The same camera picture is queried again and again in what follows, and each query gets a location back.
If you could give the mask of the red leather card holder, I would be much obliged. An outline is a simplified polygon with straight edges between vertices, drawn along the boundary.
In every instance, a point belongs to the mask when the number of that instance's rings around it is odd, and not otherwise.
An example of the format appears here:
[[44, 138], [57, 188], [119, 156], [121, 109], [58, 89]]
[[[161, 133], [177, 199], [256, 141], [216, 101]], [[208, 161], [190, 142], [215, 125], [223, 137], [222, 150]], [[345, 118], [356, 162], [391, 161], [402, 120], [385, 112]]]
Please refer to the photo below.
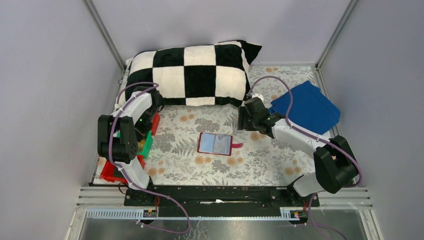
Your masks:
[[234, 143], [232, 135], [201, 132], [198, 138], [197, 152], [202, 154], [231, 156], [233, 149], [239, 149], [242, 143]]

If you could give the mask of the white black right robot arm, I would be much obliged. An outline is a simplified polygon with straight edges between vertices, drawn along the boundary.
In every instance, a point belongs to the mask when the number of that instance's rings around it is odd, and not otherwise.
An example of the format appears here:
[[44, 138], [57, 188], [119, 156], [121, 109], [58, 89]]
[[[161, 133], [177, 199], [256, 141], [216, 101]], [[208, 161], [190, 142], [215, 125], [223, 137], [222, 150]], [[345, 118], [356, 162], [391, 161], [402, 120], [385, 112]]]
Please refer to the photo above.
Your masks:
[[239, 107], [237, 128], [287, 142], [313, 159], [314, 172], [289, 185], [299, 196], [318, 192], [335, 194], [361, 173], [344, 137], [325, 138], [295, 124], [287, 114], [271, 114], [259, 97], [250, 98]]

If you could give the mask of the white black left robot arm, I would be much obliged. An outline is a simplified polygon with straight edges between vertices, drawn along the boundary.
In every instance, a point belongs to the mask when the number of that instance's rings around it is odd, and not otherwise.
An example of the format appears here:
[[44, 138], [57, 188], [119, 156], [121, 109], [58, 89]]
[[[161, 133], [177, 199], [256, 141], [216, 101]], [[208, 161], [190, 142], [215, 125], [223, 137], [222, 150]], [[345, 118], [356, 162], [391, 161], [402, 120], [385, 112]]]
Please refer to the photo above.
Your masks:
[[97, 120], [98, 155], [115, 166], [134, 190], [146, 190], [151, 181], [137, 152], [138, 142], [152, 128], [152, 118], [163, 103], [158, 87], [157, 83], [137, 87], [121, 107]]

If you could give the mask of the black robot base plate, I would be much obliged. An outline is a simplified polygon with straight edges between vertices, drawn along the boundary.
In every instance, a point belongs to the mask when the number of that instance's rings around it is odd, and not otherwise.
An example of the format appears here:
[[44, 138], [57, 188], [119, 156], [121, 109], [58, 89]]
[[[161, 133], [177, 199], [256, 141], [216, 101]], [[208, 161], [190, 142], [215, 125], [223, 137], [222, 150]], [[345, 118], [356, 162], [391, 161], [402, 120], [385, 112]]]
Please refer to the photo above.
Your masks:
[[189, 209], [224, 210], [294, 207], [303, 210], [311, 204], [319, 207], [318, 197], [302, 197], [291, 187], [276, 186], [201, 186], [152, 185], [147, 191], [127, 189], [126, 207], [162, 207], [180, 209], [189, 215]]

